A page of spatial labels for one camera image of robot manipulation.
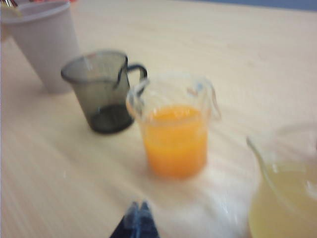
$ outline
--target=glass beaker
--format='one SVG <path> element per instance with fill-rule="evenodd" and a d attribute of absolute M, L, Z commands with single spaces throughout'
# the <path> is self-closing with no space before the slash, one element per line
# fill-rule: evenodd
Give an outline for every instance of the glass beaker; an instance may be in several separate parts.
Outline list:
<path fill-rule="evenodd" d="M 247 139 L 262 173 L 249 225 L 253 238 L 317 237 L 317 123 Z"/>
<path fill-rule="evenodd" d="M 139 123 L 148 162 L 160 176 L 185 178 L 207 160 L 208 122 L 220 118 L 212 84 L 204 77 L 167 73 L 146 78 L 127 95 Z"/>

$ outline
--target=light wood tabletop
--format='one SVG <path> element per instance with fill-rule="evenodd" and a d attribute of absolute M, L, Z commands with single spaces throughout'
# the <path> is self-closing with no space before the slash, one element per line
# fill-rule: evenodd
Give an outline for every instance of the light wood tabletop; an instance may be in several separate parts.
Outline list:
<path fill-rule="evenodd" d="M 124 51 L 149 76 L 207 76 L 222 120 L 211 125 L 201 173 L 158 178 L 136 123 L 113 135 L 92 132 L 74 93 L 48 94 L 8 38 L 1 236 L 106 238 L 130 203 L 145 199 L 162 238 L 248 238 L 259 171 L 246 136 L 317 121 L 317 12 L 177 0 L 78 0 L 71 12 L 82 53 Z"/>

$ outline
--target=orange juice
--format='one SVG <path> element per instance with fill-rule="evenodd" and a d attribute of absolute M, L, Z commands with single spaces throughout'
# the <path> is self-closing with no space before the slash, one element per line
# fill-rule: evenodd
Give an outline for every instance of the orange juice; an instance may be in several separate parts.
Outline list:
<path fill-rule="evenodd" d="M 152 111 L 143 140 L 152 170 L 164 177 L 185 178 L 206 163 L 207 125 L 200 111 L 187 105 Z"/>

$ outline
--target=dark blue fabric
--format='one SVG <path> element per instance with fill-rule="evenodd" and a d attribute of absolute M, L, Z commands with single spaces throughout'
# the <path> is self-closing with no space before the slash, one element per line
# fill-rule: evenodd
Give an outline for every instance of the dark blue fabric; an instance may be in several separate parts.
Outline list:
<path fill-rule="evenodd" d="M 317 0 L 201 0 L 317 11 Z"/>

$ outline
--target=yellow liquid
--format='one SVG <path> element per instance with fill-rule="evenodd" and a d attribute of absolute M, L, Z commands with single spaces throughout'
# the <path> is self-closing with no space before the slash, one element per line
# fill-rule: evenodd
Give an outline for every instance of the yellow liquid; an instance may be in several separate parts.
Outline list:
<path fill-rule="evenodd" d="M 152 170 L 163 177 L 185 178 L 206 163 L 207 126 L 201 113 L 188 105 L 156 109 L 143 141 Z"/>
<path fill-rule="evenodd" d="M 253 198 L 249 225 L 253 238 L 317 238 L 317 165 L 268 164 Z"/>

